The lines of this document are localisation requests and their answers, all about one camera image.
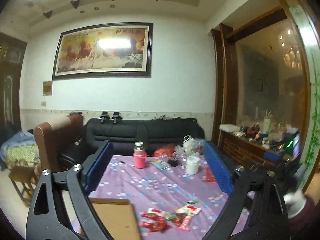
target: pink thermos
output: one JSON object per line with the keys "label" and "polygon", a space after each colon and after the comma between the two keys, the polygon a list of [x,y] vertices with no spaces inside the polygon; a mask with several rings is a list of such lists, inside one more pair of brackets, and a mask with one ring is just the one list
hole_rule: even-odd
{"label": "pink thermos", "polygon": [[143,142],[135,142],[133,150],[133,163],[138,169],[143,169],[146,166],[147,153],[144,150]]}

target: framed painting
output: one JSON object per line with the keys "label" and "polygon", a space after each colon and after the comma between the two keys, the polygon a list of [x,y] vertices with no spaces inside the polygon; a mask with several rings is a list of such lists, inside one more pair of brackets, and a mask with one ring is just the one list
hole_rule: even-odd
{"label": "framed painting", "polygon": [[153,23],[113,23],[61,33],[52,80],[150,76]]}

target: white plastic jar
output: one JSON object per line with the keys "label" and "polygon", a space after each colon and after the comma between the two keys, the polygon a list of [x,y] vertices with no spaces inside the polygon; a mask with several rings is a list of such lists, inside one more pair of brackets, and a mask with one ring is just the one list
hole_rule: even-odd
{"label": "white plastic jar", "polygon": [[186,174],[194,175],[198,172],[200,158],[198,156],[190,156],[187,158]]}

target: black picture frame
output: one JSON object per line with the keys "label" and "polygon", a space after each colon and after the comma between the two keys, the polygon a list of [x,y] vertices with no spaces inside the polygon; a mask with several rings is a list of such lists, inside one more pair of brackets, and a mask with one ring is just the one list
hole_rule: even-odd
{"label": "black picture frame", "polygon": [[[70,73],[64,75],[56,75],[58,56],[60,52],[60,46],[62,39],[66,34],[76,33],[84,30],[91,30],[103,27],[117,27],[117,26],[148,26],[148,44],[147,44],[147,62],[145,71],[99,71],[99,72],[86,72],[86,73]],[[127,23],[108,23],[98,24],[86,27],[81,27],[61,33],[52,72],[52,80],[61,79],[77,79],[77,78],[88,78],[88,77],[150,77],[151,76],[151,56],[152,56],[152,39],[153,39],[153,23],[142,23],[142,22],[127,22]]]}

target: silver bolt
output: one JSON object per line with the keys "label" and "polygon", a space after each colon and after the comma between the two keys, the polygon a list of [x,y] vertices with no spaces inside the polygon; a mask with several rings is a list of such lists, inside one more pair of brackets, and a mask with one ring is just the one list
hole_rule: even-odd
{"label": "silver bolt", "polygon": [[236,170],[240,171],[240,172],[243,172],[244,171],[244,166],[238,165],[238,166],[236,166]]}
{"label": "silver bolt", "polygon": [[270,176],[270,177],[273,177],[275,175],[275,173],[273,171],[267,171],[267,174]]}
{"label": "silver bolt", "polygon": [[47,175],[49,174],[49,170],[43,170],[43,171],[42,171],[42,174],[43,174],[44,176],[47,176]]}
{"label": "silver bolt", "polygon": [[81,169],[81,168],[82,168],[81,164],[76,164],[73,166],[74,171],[79,171],[79,169]]}

